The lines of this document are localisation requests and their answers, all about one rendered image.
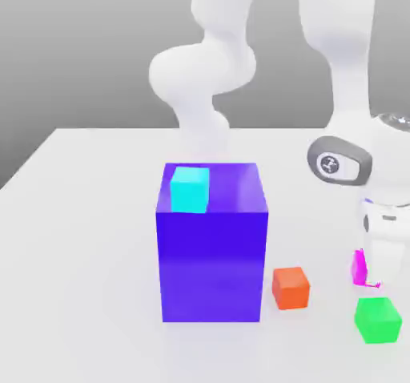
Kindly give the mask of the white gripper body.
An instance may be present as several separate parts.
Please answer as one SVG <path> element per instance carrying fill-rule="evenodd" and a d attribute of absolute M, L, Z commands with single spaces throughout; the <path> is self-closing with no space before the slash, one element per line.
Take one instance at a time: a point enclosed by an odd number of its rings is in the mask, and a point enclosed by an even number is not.
<path fill-rule="evenodd" d="M 368 284 L 391 284 L 399 275 L 406 238 L 404 236 L 364 237 L 364 255 Z"/>

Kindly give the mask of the small cyan cube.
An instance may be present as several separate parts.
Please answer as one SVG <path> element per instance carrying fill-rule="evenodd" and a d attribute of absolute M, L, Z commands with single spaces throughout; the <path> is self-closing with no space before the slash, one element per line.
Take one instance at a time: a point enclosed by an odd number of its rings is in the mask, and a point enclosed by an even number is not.
<path fill-rule="evenodd" d="M 205 213 L 210 196 L 210 170 L 207 167 L 178 166 L 171 178 L 171 211 Z"/>

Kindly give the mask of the small orange cube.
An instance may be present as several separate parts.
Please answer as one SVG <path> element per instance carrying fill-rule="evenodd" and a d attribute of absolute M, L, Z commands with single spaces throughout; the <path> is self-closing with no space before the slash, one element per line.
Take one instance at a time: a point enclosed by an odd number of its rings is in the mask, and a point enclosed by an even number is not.
<path fill-rule="evenodd" d="M 306 308 L 310 283 L 303 269 L 276 268 L 273 271 L 272 294 L 279 310 Z"/>

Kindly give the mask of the small magenta cube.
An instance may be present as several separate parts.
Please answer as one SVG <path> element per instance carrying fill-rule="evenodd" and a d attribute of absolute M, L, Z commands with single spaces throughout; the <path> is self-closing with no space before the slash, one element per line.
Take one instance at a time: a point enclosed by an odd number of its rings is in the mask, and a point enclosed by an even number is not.
<path fill-rule="evenodd" d="M 352 283 L 365 288 L 381 288 L 382 282 L 375 276 L 370 260 L 363 248 L 353 252 L 351 266 Z"/>

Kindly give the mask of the large blue box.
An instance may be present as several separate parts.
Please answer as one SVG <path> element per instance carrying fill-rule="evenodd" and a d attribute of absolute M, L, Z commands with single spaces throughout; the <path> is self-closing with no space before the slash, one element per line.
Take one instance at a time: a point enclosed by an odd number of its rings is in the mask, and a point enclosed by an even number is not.
<path fill-rule="evenodd" d="M 255 163 L 208 163 L 204 213 L 171 210 L 166 163 L 155 211 L 162 318 L 165 322 L 260 319 L 268 207 Z"/>

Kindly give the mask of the small green cube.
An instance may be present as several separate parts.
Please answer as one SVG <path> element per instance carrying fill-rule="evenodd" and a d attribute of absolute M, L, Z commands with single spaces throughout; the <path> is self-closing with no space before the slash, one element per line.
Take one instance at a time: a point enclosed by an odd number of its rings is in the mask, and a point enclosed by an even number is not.
<path fill-rule="evenodd" d="M 397 341 L 403 320 L 392 301 L 379 296 L 358 299 L 354 322 L 366 344 L 386 344 Z"/>

